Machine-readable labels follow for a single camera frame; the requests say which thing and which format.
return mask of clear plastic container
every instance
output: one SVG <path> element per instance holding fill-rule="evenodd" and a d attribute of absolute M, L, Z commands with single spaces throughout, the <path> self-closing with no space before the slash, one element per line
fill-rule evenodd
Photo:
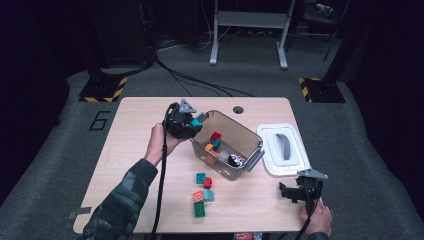
<path fill-rule="evenodd" d="M 209 151 L 205 147 L 214 132 L 221 134 L 221 144 Z M 216 110 L 205 113 L 202 130 L 190 141 L 196 156 L 230 181 L 237 180 L 245 171 L 250 172 L 264 155 L 259 135 Z M 244 159 L 240 167 L 228 163 L 230 154 Z"/>

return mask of person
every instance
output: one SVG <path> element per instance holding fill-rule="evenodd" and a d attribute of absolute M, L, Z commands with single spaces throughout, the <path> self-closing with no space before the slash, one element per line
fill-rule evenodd
<path fill-rule="evenodd" d="M 158 173 L 156 166 L 162 160 L 163 131 L 161 123 L 156 123 L 152 127 L 144 158 L 125 173 L 122 181 L 94 210 L 77 240 L 124 240 L 131 237 L 147 199 L 149 186 Z M 167 134 L 167 154 L 171 154 L 185 140 Z M 306 220 L 306 209 L 301 211 L 300 217 Z M 306 234 L 310 235 L 309 239 L 328 239 L 331 234 L 331 220 L 328 208 L 322 202 L 318 204 L 306 229 Z"/>

